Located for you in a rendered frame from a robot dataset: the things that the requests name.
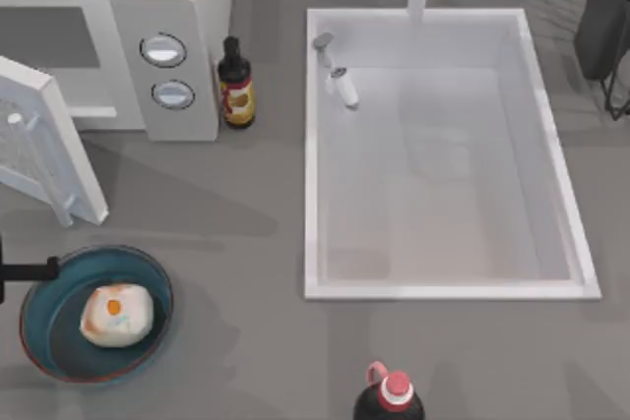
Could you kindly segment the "dark sauce bottle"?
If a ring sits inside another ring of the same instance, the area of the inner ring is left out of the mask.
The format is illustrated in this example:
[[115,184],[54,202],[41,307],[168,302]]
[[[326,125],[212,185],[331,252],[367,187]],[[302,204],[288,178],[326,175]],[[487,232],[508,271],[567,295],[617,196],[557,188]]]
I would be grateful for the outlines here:
[[242,55],[236,36],[227,36],[222,46],[218,75],[223,118],[232,128],[247,128],[256,116],[251,63]]

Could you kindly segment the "white sink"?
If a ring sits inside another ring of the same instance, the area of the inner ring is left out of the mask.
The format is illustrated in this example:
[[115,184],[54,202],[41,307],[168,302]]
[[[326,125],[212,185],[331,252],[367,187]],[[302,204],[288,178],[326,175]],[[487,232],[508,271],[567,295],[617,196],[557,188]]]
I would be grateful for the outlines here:
[[598,300],[525,12],[306,14],[304,295]]

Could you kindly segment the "round microwave knob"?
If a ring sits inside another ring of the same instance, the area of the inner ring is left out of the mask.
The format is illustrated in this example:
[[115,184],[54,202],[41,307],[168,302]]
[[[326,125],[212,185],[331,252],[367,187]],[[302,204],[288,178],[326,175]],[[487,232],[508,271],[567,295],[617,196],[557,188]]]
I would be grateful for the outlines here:
[[149,64],[158,68],[177,67],[187,57],[184,43],[167,33],[143,38],[140,42],[140,53]]
[[182,110],[193,104],[195,93],[181,81],[167,81],[152,87],[153,100],[163,108]]

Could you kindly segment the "dark jug with red cap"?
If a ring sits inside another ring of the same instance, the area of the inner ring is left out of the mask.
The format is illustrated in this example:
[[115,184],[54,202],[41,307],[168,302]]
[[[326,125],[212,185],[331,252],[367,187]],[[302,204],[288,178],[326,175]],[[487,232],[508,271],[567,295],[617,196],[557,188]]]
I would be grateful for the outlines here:
[[426,413],[409,375],[374,361],[366,369],[366,387],[354,403],[352,420],[426,420]]

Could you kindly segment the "pale microwave oven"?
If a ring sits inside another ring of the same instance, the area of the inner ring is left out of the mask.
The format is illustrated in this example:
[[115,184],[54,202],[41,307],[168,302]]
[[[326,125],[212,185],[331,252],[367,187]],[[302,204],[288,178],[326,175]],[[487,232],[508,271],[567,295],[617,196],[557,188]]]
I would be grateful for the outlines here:
[[[0,0],[0,56],[53,76],[82,131],[143,131],[157,142],[211,142],[219,133],[215,74],[231,0]],[[167,33],[187,57],[158,68],[143,38]],[[181,81],[195,101],[170,110],[152,87]]]

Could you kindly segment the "white bread with orange spot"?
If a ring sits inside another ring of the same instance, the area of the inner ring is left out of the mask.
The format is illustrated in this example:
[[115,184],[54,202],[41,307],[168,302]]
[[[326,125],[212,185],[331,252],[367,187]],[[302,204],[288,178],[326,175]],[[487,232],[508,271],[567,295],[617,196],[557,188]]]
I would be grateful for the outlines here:
[[150,292],[132,283],[97,287],[89,296],[80,318],[80,333],[103,348],[122,348],[140,342],[154,325]]

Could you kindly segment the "pale microwave door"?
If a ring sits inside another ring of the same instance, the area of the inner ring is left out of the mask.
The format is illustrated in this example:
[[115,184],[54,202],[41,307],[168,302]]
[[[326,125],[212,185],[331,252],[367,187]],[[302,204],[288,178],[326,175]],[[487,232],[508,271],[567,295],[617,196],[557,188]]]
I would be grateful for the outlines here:
[[48,204],[64,227],[109,215],[56,79],[0,56],[0,184]]

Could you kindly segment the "blue round bowl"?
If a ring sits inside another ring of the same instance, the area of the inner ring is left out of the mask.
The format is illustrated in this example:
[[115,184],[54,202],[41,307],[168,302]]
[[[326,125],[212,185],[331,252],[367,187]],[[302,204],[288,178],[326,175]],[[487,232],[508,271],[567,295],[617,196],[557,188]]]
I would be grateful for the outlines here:
[[[80,334],[89,296],[109,283],[136,283],[150,294],[153,326],[132,346],[101,348]],[[31,286],[21,306],[20,341],[36,368],[56,381],[113,384],[132,377],[155,359],[167,338],[173,309],[171,280],[150,254],[126,245],[85,247],[61,258],[58,278]]]

